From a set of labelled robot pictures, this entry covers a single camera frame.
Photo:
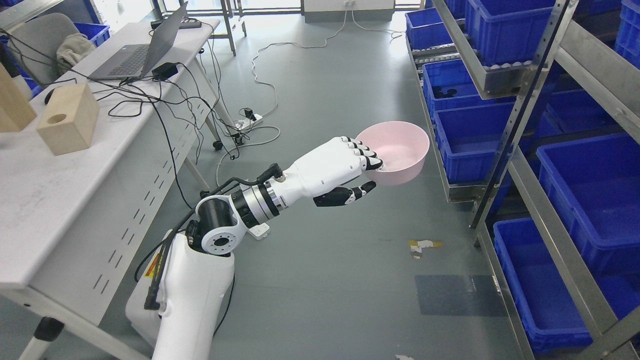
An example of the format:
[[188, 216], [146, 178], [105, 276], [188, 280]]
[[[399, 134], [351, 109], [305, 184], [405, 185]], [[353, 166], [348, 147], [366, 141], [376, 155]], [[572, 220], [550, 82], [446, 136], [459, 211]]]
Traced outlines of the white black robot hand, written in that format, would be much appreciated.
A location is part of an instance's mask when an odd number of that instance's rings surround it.
[[375, 189], [369, 181], [357, 187], [345, 183], [365, 171], [377, 170], [383, 160], [361, 141], [346, 136], [329, 141], [307, 152], [283, 171], [284, 179], [272, 183], [272, 189], [284, 208], [301, 198], [312, 198], [317, 207], [343, 207], [363, 198]]

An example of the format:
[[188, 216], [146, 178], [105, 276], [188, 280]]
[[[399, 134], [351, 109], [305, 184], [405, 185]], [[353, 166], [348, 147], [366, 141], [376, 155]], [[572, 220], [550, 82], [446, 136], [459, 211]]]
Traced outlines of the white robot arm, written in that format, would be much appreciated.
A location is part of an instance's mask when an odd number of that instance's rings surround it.
[[234, 282], [233, 251], [253, 228], [279, 214], [270, 189], [283, 177], [274, 163], [256, 180], [233, 177], [202, 191], [135, 271], [125, 314], [153, 347], [153, 360], [208, 359]]

